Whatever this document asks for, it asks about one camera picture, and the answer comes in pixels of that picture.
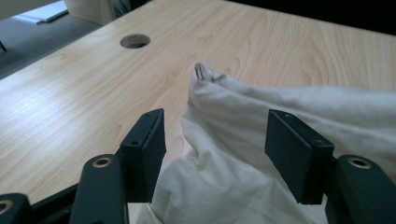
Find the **gray carpet floor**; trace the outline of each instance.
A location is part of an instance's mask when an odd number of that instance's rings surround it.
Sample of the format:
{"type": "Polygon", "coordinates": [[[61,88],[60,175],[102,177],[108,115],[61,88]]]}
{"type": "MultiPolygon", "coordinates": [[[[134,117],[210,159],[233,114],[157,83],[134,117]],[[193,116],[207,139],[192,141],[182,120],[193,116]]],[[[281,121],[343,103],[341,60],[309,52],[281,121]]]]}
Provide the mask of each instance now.
{"type": "Polygon", "coordinates": [[[0,21],[0,79],[46,57],[101,25],[74,18],[68,14],[49,23],[32,24],[12,18],[0,21]]]}

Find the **wooden table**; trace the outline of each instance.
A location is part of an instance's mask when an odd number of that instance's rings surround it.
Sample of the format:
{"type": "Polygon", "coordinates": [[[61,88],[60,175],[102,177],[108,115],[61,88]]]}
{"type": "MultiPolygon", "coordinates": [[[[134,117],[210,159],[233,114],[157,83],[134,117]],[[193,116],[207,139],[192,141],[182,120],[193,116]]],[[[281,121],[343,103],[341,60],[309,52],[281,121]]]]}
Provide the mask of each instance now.
{"type": "Polygon", "coordinates": [[[185,155],[180,118],[197,62],[253,86],[396,90],[395,36],[216,0],[150,2],[0,81],[0,194],[35,203],[77,183],[85,161],[115,153],[159,107],[164,162],[185,155]],[[123,48],[131,34],[151,42],[123,48]]]}

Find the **white cloth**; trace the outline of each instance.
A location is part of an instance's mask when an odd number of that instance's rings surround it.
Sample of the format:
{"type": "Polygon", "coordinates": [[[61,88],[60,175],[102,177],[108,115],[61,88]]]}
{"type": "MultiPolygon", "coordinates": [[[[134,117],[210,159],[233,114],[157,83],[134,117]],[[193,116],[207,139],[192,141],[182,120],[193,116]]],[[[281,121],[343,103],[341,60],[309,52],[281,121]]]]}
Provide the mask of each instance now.
{"type": "Polygon", "coordinates": [[[289,112],[396,182],[396,93],[335,86],[253,88],[196,64],[183,133],[194,151],[165,164],[137,223],[327,223],[301,205],[264,154],[268,109],[289,112]]]}

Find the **dark background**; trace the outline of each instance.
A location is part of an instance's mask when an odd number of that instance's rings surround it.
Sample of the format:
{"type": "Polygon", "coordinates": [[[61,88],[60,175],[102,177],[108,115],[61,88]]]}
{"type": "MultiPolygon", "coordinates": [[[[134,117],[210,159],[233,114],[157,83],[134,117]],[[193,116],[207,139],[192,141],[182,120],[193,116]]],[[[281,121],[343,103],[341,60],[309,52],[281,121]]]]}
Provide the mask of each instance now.
{"type": "Polygon", "coordinates": [[[396,35],[396,7],[390,1],[229,1],[396,35]]]}

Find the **screw hole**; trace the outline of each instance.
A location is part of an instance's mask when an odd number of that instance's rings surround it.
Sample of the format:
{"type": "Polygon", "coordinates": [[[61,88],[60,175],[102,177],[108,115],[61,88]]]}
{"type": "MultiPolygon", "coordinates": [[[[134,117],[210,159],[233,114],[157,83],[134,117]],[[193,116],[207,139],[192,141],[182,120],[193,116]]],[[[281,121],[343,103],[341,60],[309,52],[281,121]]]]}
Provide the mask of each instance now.
{"type": "Polygon", "coordinates": [[[359,158],[350,158],[349,163],[355,167],[361,168],[361,169],[370,169],[371,168],[371,164],[367,161],[364,161],[362,159],[359,158]]]}
{"type": "Polygon", "coordinates": [[[107,167],[112,160],[110,158],[101,158],[93,162],[93,167],[96,168],[102,168],[102,167],[107,167]]]}
{"type": "Polygon", "coordinates": [[[6,211],[8,211],[13,204],[14,202],[11,200],[0,201],[0,215],[3,215],[6,211]]]}

